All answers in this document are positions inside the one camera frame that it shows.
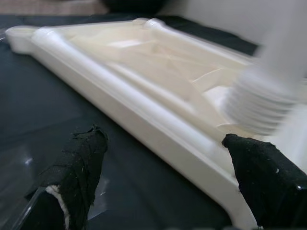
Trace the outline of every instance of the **dark table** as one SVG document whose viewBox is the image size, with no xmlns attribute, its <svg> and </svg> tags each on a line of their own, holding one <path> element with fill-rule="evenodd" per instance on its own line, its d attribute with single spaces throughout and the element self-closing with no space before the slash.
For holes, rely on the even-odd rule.
<svg viewBox="0 0 307 230">
<path fill-rule="evenodd" d="M 132 20 L 144 15 L 90 17 L 0 16 L 0 30 L 16 25 L 65 25 Z M 180 17 L 166 24 L 252 55 L 256 46 L 233 34 Z M 103 173 L 110 183 L 107 211 L 89 230 L 220 229 L 226 212 L 153 152 L 29 56 L 0 41 L 0 227 L 38 173 L 51 164 L 72 132 L 96 123 L 109 136 Z"/>
</svg>

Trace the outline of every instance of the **black fabric wrap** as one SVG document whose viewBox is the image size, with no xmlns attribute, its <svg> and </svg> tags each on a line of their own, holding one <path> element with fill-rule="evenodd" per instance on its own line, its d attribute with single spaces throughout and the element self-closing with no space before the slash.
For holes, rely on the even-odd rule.
<svg viewBox="0 0 307 230">
<path fill-rule="evenodd" d="M 69 211 L 70 230 L 81 230 L 94 202 L 106 150 L 107 137 L 96 126 L 73 134 L 55 163 L 39 175 L 26 198 L 31 198 L 39 186 L 57 185 Z"/>
<path fill-rule="evenodd" d="M 227 134 L 239 189 L 257 224 L 307 227 L 307 176 L 273 144 Z"/>
</svg>

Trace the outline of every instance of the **white plastic part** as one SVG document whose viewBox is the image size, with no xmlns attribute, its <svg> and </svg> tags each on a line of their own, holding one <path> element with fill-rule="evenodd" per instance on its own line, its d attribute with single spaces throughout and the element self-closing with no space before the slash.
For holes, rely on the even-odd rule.
<svg viewBox="0 0 307 230">
<path fill-rule="evenodd" d="M 273 133 L 297 103 L 307 74 L 307 1 L 281 0 L 279 5 L 274 29 L 223 108 L 231 120 L 260 135 Z"/>
<path fill-rule="evenodd" d="M 158 20 L 45 27 L 23 39 L 18 46 L 9 38 L 15 52 L 51 69 L 218 202 L 235 226 L 256 227 L 220 145 L 229 132 L 254 136 L 219 112 L 249 58 Z"/>
</svg>

